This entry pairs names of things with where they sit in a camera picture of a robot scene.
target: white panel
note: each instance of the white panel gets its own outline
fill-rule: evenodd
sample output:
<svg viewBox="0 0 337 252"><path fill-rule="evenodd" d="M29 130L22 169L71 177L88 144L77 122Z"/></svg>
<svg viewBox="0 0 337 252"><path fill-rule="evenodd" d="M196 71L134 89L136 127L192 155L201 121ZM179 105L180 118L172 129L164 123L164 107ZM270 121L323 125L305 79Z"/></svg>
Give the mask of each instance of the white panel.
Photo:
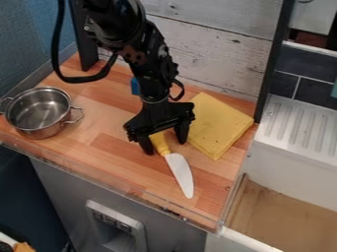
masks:
<svg viewBox="0 0 337 252"><path fill-rule="evenodd" d="M272 40L282 0L142 0L149 14Z"/></svg>
<svg viewBox="0 0 337 252"><path fill-rule="evenodd" d="M272 95L254 140L337 171L336 110Z"/></svg>
<svg viewBox="0 0 337 252"><path fill-rule="evenodd" d="M337 211L337 172L321 163L254 142L240 172L289 197Z"/></svg>
<svg viewBox="0 0 337 252"><path fill-rule="evenodd" d="M294 29L328 35L337 11L336 0L297 2L291 27Z"/></svg>
<svg viewBox="0 0 337 252"><path fill-rule="evenodd" d="M258 97L272 42L159 17L148 18L166 38L173 60L179 64L179 77L230 95Z"/></svg>
<svg viewBox="0 0 337 252"><path fill-rule="evenodd" d="M240 173L337 211L337 111L272 95Z"/></svg>

